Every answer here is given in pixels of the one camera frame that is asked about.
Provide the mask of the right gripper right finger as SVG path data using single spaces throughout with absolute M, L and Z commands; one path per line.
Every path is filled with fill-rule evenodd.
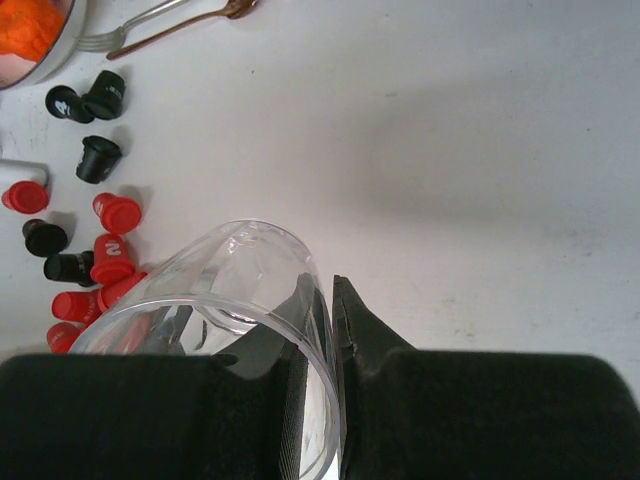
M 635 479 L 639 409 L 586 355 L 421 350 L 349 279 L 332 301 L 344 479 Z

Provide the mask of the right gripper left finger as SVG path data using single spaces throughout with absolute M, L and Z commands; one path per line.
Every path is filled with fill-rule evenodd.
M 135 318 L 131 355 L 13 358 L 1 368 L 5 479 L 301 479 L 308 361 L 253 327 L 186 356 Z

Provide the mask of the clear glass cup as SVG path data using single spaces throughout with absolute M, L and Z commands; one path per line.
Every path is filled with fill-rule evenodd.
M 208 357 L 216 472 L 320 479 L 340 445 L 333 329 L 312 254 L 255 219 L 223 224 L 149 273 L 72 346 L 75 354 Z

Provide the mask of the red capsule cluster piece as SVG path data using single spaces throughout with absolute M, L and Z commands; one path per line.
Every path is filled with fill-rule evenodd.
M 144 271 L 136 272 L 114 284 L 103 286 L 97 293 L 97 304 L 102 312 L 113 307 L 123 296 L 147 276 Z

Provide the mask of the red capsule number two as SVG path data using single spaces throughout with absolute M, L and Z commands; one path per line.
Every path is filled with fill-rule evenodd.
M 90 271 L 96 283 L 111 285 L 133 275 L 135 270 L 124 239 L 115 234 L 103 234 L 96 238 L 94 265 Z

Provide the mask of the red capsule lower left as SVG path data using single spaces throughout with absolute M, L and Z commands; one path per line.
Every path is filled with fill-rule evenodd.
M 54 354 L 67 353 L 80 334 L 85 330 L 83 325 L 62 321 L 49 328 L 46 334 L 47 344 Z

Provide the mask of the red capsule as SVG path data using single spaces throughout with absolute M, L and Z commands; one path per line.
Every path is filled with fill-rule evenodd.
M 49 204 L 44 186 L 33 181 L 19 181 L 11 185 L 1 197 L 2 204 L 22 214 L 36 214 Z
M 85 330 L 83 325 L 62 321 L 49 328 L 46 334 L 47 344 L 54 354 L 67 353 L 80 334 Z
M 92 207 L 102 227 L 112 234 L 127 234 L 142 220 L 140 205 L 129 197 L 101 193 L 94 198 Z

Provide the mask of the black capsule centre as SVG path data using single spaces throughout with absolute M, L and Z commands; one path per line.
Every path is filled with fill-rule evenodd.
M 88 288 L 96 284 L 91 277 L 93 266 L 94 252 L 92 250 L 76 254 L 55 254 L 45 260 L 43 273 L 48 280 L 75 283 L 83 288 Z

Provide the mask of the black capsule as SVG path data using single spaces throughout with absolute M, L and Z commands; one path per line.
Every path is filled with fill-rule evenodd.
M 101 136 L 82 139 L 83 153 L 76 167 L 76 176 L 89 184 L 105 181 L 123 156 L 121 147 Z
M 40 258 L 62 252 L 68 245 L 66 231 L 59 225 L 41 219 L 28 220 L 22 226 L 26 250 Z
M 76 254 L 55 254 L 45 260 L 43 273 L 48 280 L 75 283 L 83 288 L 88 288 L 96 284 L 91 277 L 93 266 L 94 252 L 92 250 Z
M 98 119 L 114 120 L 123 112 L 125 92 L 125 80 L 115 72 L 103 70 L 81 97 L 82 105 Z

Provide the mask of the red capsule upper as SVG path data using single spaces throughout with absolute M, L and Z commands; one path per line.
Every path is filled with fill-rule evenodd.
M 92 207 L 102 227 L 112 234 L 127 234 L 142 220 L 140 205 L 129 197 L 101 193 L 94 198 Z

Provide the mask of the black capsule left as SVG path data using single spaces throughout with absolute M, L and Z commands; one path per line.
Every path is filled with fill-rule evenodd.
M 40 258 L 62 252 L 68 245 L 66 231 L 59 225 L 41 219 L 28 220 L 22 226 L 26 250 Z

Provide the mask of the black capsule middle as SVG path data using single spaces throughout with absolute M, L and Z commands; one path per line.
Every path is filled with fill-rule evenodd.
M 123 156 L 121 147 L 101 136 L 82 139 L 83 153 L 76 167 L 76 176 L 89 184 L 105 181 Z

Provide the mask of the white plastic scoop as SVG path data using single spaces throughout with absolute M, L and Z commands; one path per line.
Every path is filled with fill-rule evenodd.
M 2 159 L 0 168 L 2 189 L 20 181 L 31 181 L 44 187 L 49 183 L 49 170 L 44 164 Z

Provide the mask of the black capsule upper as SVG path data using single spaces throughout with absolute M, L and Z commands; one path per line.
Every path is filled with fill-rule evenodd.
M 125 92 L 125 80 L 115 72 L 103 70 L 81 97 L 82 105 L 98 119 L 114 120 L 123 112 Z

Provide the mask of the black capsule number four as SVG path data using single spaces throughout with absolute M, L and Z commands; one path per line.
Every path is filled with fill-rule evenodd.
M 89 124 L 95 120 L 95 116 L 85 109 L 81 97 L 68 86 L 57 85 L 51 88 L 45 97 L 45 107 L 58 119 L 80 124 Z

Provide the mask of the silver fork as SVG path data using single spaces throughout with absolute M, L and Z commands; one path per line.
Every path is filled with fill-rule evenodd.
M 163 15 L 185 3 L 187 3 L 187 0 L 162 1 L 158 5 L 135 15 L 108 33 L 78 37 L 75 41 L 75 46 L 79 51 L 88 53 L 109 53 L 117 50 L 125 44 L 127 34 L 134 27 Z

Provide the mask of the copper spoon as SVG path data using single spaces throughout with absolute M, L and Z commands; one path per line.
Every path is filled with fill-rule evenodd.
M 229 0 L 224 7 L 218 10 L 203 13 L 194 16 L 190 19 L 184 20 L 170 28 L 167 28 L 159 33 L 156 33 L 143 40 L 135 42 L 133 44 L 120 47 L 116 50 L 112 50 L 106 54 L 106 59 L 114 61 L 125 57 L 131 53 L 134 53 L 148 45 L 151 45 L 163 38 L 166 38 L 180 30 L 186 29 L 197 23 L 213 19 L 213 18 L 226 18 L 228 20 L 238 20 L 247 16 L 252 10 L 255 9 L 259 3 L 258 0 Z

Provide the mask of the fruit bowl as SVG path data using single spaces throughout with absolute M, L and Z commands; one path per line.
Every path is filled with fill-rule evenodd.
M 38 84 L 73 55 L 88 12 L 86 1 L 1 2 L 1 89 Z

